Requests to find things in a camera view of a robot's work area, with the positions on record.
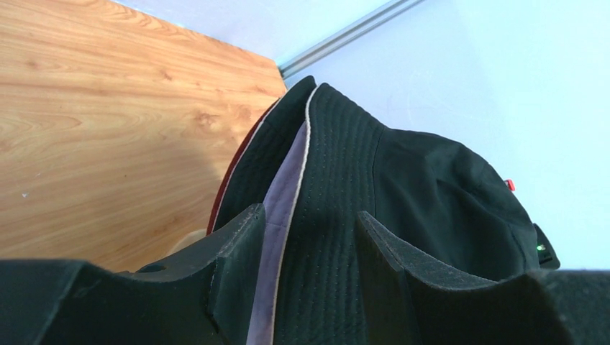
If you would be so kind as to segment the lavender bucket hat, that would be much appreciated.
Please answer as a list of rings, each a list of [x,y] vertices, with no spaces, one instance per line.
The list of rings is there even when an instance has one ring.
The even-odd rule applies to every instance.
[[[265,231],[247,344],[273,343],[283,253],[299,196],[308,148],[309,129],[307,124],[302,124],[263,200]]]

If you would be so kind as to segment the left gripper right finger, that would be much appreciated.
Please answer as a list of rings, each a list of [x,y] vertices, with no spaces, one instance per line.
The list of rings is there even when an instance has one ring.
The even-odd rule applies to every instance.
[[[435,259],[367,212],[355,225],[372,344],[607,344],[609,273],[538,269],[495,282]]]

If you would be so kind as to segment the beige bucket hat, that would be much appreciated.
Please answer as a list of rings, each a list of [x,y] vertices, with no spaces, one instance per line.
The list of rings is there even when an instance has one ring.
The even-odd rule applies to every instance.
[[[307,76],[291,86],[260,116],[238,147],[223,177],[209,217],[207,233],[222,228],[252,204],[262,203],[297,131],[305,105],[316,88]]]

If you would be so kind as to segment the cream straw-coloured bucket hat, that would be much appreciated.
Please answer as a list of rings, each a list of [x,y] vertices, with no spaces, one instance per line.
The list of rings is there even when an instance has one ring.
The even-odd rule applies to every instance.
[[[304,166],[276,295],[275,344],[366,344],[354,243],[368,212],[398,238],[472,275],[536,268],[537,234],[494,168],[436,134],[391,129],[330,85],[289,91],[268,115],[303,129]]]

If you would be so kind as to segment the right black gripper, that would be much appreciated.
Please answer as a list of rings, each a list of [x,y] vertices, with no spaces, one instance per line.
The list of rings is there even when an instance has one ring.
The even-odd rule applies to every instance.
[[[537,233],[537,255],[540,267],[547,270],[560,269],[560,260],[550,240],[537,224],[533,224],[533,226]]]

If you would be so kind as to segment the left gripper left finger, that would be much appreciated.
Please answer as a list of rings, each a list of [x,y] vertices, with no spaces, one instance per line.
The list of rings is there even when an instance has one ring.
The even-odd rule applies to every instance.
[[[265,209],[136,272],[74,259],[1,261],[3,344],[245,344]]]

